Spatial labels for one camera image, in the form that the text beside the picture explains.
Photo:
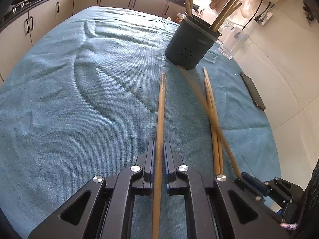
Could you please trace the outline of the right hand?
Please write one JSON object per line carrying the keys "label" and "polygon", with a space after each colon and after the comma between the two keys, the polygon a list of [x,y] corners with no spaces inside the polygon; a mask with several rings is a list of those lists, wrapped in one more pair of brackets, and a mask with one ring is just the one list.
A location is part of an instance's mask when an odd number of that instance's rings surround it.
{"label": "right hand", "polygon": [[289,231],[294,231],[298,227],[298,224],[297,223],[281,223],[280,227]]}

